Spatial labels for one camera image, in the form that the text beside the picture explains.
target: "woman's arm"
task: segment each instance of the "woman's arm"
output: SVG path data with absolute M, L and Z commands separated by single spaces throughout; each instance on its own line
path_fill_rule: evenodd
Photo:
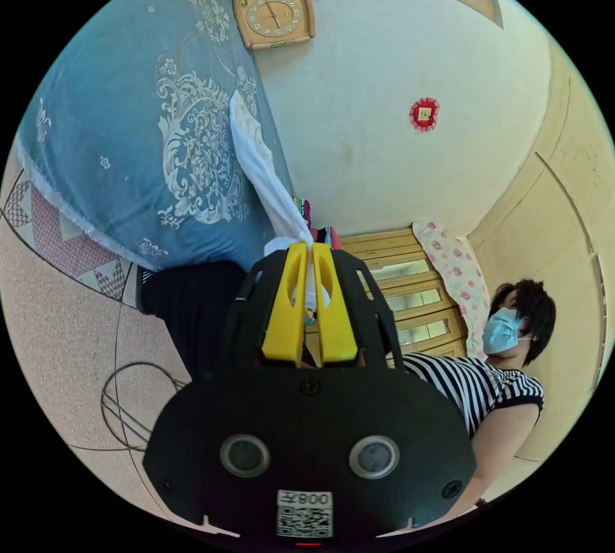
M 487 415 L 472 438 L 476 472 L 448 513 L 423 527 L 439 525 L 463 514 L 483 496 L 530 434 L 539 410 L 536 404 L 498 408 Z

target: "red decoration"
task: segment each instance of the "red decoration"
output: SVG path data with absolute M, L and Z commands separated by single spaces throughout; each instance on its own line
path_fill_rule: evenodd
M 410 109 L 412 125 L 421 132 L 433 130 L 438 123 L 438 109 L 440 105 L 435 98 L 421 98 Z

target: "qr code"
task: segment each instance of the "qr code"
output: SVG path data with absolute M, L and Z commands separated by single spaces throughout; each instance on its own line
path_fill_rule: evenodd
M 278 536 L 330 538 L 333 535 L 332 508 L 278 506 Z

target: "black cable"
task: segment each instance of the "black cable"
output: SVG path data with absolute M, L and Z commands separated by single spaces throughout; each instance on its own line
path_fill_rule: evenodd
M 126 450 L 137 450 L 139 452 L 145 452 L 145 449 L 142 448 L 142 445 L 139 446 L 131 446 L 130 444 L 127 443 L 128 438 L 126 436 L 126 430 L 124 429 L 125 427 L 127 427 L 128 429 L 130 429 L 134 434 L 136 434 L 138 437 L 140 437 L 141 439 L 144 440 L 144 438 L 139 435 L 128 423 L 124 422 L 124 419 L 122 417 L 122 411 L 127 412 L 127 410 L 125 410 L 124 408 L 122 408 L 122 406 L 120 405 L 120 397 L 117 391 L 117 374 L 119 374 L 120 372 L 124 371 L 125 369 L 128 369 L 129 367 L 134 367 L 136 365 L 148 365 L 149 367 L 155 367 L 156 369 L 158 369 L 159 371 L 161 371 L 170 381 L 171 384 L 173 384 L 173 387 L 175 388 L 176 393 L 181 390 L 182 388 L 184 388 L 184 386 L 186 386 L 185 383 L 181 382 L 180 380 L 175 380 L 175 378 L 173 378 L 173 376 L 171 376 L 169 374 L 169 372 L 167 372 L 163 367 L 160 367 L 159 365 L 156 365 L 155 363 L 148 363 L 147 361 L 135 361 L 133 363 L 128 363 L 127 365 L 122 365 L 120 368 L 116 369 L 110 376 L 109 378 L 107 378 L 107 380 L 105 381 L 105 383 L 102 386 L 102 392 L 101 392 L 101 415 L 102 415 L 102 419 L 104 420 L 104 424 L 106 425 L 107 429 L 109 430 L 109 432 L 111 433 L 111 435 L 126 449 Z M 115 393 L 116 393 L 116 397 L 117 397 L 117 401 L 115 401 L 113 399 L 113 397 L 111 397 L 111 395 L 109 395 L 107 393 L 107 387 L 109 386 L 109 384 L 111 383 L 111 381 L 115 382 Z M 109 398 L 114 404 L 117 405 L 118 407 L 118 414 L 115 414 L 115 412 L 113 412 L 113 415 L 119 419 L 120 423 L 122 424 L 122 430 L 124 432 L 124 436 L 126 437 L 126 440 L 121 440 L 116 434 L 115 431 L 113 431 L 113 429 L 111 428 L 111 425 L 109 424 L 109 421 L 107 420 L 106 414 L 104 413 L 105 408 L 107 410 L 111 410 L 109 408 L 109 406 L 105 405 L 104 402 L 104 398 L 105 396 L 107 398 Z

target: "wire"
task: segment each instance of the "wire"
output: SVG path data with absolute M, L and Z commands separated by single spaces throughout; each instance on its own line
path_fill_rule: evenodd
M 118 369 L 116 369 L 110 376 L 109 378 L 107 378 L 107 380 L 105 381 L 105 383 L 102 386 L 102 392 L 101 392 L 101 414 L 102 414 L 102 419 L 104 420 L 104 424 L 106 425 L 107 429 L 109 430 L 109 432 L 111 433 L 111 435 L 127 450 L 137 450 L 138 452 L 145 452 L 145 449 L 143 448 L 143 445 L 138 445 L 138 446 L 133 446 L 128 444 L 128 438 L 126 436 L 126 429 L 129 429 L 136 437 L 141 438 L 141 440 L 143 440 L 143 442 L 145 442 L 145 444 L 147 444 L 148 439 L 145 438 L 144 436 L 142 436 L 132 425 L 128 424 L 125 420 L 124 417 L 122 416 L 122 413 L 125 413 L 134 423 L 136 423 L 139 427 L 141 427 L 146 433 L 151 434 L 152 432 L 150 431 L 150 429 L 148 429 L 146 426 L 144 426 L 143 424 L 141 424 L 134 416 L 132 416 L 128 410 L 122 408 L 122 406 L 119 404 L 119 394 L 117 392 L 117 374 L 119 374 L 120 372 L 124 371 L 125 369 L 128 369 L 129 367 L 135 367 L 137 365 L 147 365 L 148 367 L 154 367 L 155 369 L 158 369 L 159 371 L 161 371 L 173 384 L 174 388 L 175 388 L 175 392 L 179 392 L 182 388 L 184 388 L 186 386 L 186 384 L 184 382 L 181 382 L 180 380 L 176 380 L 175 378 L 173 378 L 173 376 L 171 376 L 169 374 L 169 372 L 167 372 L 163 367 L 160 367 L 159 365 L 156 365 L 155 363 L 149 363 L 147 361 L 135 361 L 133 363 L 128 363 L 127 365 L 122 365 L 121 367 L 119 367 Z M 109 384 L 111 384 L 111 382 L 115 383 L 115 393 L 117 395 L 117 401 L 115 399 L 113 399 L 113 397 L 107 392 L 107 388 L 109 387 Z M 111 402 L 114 407 L 117 409 L 117 412 L 115 412 L 114 409 L 112 409 L 109 406 L 109 402 Z M 105 409 L 109 412 L 111 412 L 111 414 L 113 416 L 115 416 L 115 418 L 117 418 L 120 423 L 122 424 L 122 430 L 124 432 L 124 437 L 126 438 L 125 440 L 122 440 L 121 438 L 118 437 L 118 435 L 115 433 L 115 431 L 113 430 L 113 428 L 111 427 L 111 425 L 109 424 L 109 421 L 107 420 L 107 416 L 105 413 Z

